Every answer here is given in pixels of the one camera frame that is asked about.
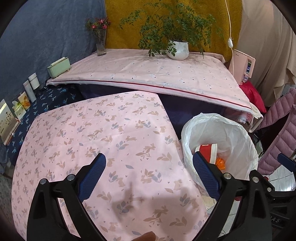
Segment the person's left hand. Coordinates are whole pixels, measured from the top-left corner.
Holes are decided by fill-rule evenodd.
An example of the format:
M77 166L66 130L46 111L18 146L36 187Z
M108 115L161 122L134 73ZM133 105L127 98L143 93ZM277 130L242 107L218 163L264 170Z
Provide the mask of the person's left hand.
M154 232L147 232L140 237L133 239L132 241L155 241L156 235Z

